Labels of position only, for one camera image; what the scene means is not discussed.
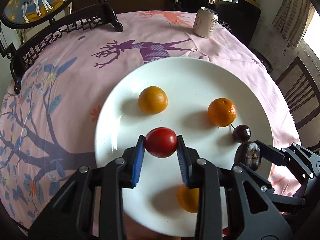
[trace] tablecloth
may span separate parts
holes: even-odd
[[[12,218],[29,228],[78,167],[96,167],[102,104],[123,77],[153,60],[195,57],[227,69],[261,102],[274,146],[300,143],[281,91],[257,57],[219,24],[209,39],[194,35],[194,18],[175,11],[119,14],[122,33],[109,24],[64,34],[26,71],[19,95],[11,82],[0,115],[0,197]],[[299,187],[284,167],[273,166],[269,180],[278,194]]]

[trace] beverage can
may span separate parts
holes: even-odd
[[[196,19],[193,24],[193,32],[201,37],[209,38],[218,22],[218,13],[201,7],[197,11]]]

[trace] red tomato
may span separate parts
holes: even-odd
[[[144,146],[151,155],[166,158],[177,150],[177,135],[169,128],[155,128],[144,138]]]

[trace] can lid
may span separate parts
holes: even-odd
[[[211,9],[209,9],[209,8],[206,8],[206,7],[201,7],[201,10],[204,10],[204,11],[210,12],[210,13],[212,13],[212,14],[218,15],[218,13],[217,13],[216,11],[211,10]]]

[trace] mandarin orange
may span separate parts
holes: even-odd
[[[209,120],[216,126],[225,127],[236,119],[236,106],[227,98],[217,98],[208,107]]]
[[[178,189],[177,194],[178,202],[180,206],[190,213],[198,212],[199,205],[199,189],[188,189],[184,184]]]
[[[167,108],[168,97],[159,87],[147,87],[140,93],[138,105],[145,114],[159,114]]]

